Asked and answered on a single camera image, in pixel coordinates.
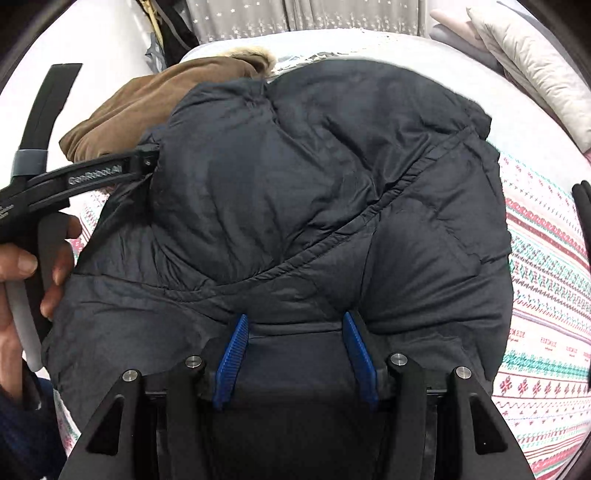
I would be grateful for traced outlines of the patterned red green bedspread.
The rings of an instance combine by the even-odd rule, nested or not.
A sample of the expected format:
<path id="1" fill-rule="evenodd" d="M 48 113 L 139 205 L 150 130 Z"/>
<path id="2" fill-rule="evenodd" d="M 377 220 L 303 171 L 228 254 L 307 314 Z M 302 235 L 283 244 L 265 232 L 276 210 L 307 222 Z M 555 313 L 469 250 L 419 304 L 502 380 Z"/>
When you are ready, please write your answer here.
<path id="1" fill-rule="evenodd" d="M 499 154 L 511 236 L 513 302 L 502 363 L 491 387 L 485 388 L 465 366 L 440 375 L 403 353 L 382 356 L 366 323 L 351 312 L 377 371 L 379 402 L 375 408 L 366 403 L 375 412 L 377 439 L 370 476 L 384 468 L 381 440 L 398 447 L 403 464 L 410 462 L 407 441 L 394 436 L 397 421 L 409 418 L 398 407 L 403 381 L 421 392 L 416 404 L 425 420 L 414 422 L 413 432 L 423 439 L 424 473 L 431 478 L 505 479 L 509 464 L 503 456 L 516 448 L 524 478 L 553 479 L 589 432 L 590 272 L 570 188 L 493 147 Z M 248 479 L 219 477 L 204 447 L 211 410 L 226 404 L 215 408 L 212 395 L 215 370 L 233 324 L 216 344 L 194 354 L 204 359 L 197 428 L 211 475 Z"/>

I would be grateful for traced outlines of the black quilted puffer jacket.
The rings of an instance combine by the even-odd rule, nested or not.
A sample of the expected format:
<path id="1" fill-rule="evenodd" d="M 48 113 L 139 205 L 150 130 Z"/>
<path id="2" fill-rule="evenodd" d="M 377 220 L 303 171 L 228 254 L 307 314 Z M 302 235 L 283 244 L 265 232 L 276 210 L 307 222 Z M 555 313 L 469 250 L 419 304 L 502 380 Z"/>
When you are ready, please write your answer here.
<path id="1" fill-rule="evenodd" d="M 490 117 L 415 72 L 326 60 L 193 88 L 144 136 L 154 172 L 118 187 L 44 343 L 84 428 L 121 374 L 166 372 L 249 320 L 205 450 L 219 477 L 367 479 L 375 412 L 342 320 L 490 388 L 512 315 L 511 236 Z"/>

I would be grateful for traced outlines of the black garment on bed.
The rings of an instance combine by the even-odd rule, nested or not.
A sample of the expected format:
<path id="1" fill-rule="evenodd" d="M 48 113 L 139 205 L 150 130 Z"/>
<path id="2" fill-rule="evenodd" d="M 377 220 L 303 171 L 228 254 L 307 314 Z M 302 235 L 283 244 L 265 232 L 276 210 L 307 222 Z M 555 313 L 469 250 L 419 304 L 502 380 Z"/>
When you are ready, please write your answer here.
<path id="1" fill-rule="evenodd" d="M 591 185 L 586 180 L 572 187 L 588 260 L 591 261 Z"/>

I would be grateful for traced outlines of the beige folded quilt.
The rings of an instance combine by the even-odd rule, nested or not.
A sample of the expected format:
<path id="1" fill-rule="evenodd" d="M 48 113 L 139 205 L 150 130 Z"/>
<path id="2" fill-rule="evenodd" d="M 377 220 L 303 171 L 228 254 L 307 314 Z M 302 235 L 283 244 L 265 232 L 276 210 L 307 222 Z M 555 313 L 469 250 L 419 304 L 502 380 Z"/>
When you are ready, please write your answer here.
<path id="1" fill-rule="evenodd" d="M 578 149 L 590 151 L 590 88 L 530 22 L 485 1 L 466 12 L 490 53 L 543 109 L 553 113 Z"/>

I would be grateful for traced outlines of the folded brown coat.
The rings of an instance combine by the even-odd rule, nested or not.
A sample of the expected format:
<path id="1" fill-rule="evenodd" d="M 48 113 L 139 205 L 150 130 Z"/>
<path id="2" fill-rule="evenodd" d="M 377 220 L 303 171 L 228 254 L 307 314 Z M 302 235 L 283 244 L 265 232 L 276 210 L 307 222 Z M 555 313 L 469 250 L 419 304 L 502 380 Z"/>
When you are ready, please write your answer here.
<path id="1" fill-rule="evenodd" d="M 197 58 L 137 77 L 117 90 L 59 141 L 72 163 L 134 148 L 142 134 L 163 123 L 181 99 L 201 83 L 266 78 L 276 57 L 263 48 L 238 48 L 221 56 Z"/>

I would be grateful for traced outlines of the pink pillow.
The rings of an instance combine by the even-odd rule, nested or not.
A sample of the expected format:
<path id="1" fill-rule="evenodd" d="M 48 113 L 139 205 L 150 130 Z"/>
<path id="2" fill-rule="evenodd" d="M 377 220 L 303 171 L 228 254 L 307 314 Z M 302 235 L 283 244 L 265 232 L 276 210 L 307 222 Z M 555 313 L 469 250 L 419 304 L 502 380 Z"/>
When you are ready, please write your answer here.
<path id="1" fill-rule="evenodd" d="M 483 43 L 465 11 L 435 9 L 430 12 L 430 16 L 471 45 L 477 47 Z"/>

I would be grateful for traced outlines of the grey star patterned curtain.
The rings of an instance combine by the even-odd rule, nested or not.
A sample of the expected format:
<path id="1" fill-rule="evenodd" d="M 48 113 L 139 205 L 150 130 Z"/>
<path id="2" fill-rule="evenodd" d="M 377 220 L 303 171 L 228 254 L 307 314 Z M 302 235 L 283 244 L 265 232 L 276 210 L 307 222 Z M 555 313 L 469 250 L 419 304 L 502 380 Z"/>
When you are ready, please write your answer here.
<path id="1" fill-rule="evenodd" d="M 365 29 L 422 36 L 426 1 L 418 0 L 191 0 L 193 33 L 213 41 L 323 29 Z"/>

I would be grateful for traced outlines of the black hanging clothes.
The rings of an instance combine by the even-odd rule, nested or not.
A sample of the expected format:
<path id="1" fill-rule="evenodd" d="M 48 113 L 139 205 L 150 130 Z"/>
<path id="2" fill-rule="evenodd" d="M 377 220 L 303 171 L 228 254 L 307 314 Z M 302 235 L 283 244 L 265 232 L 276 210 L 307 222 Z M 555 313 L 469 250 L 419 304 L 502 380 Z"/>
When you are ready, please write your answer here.
<path id="1" fill-rule="evenodd" d="M 154 73 L 176 65 L 199 45 L 186 1 L 137 1 L 152 28 L 146 62 Z"/>

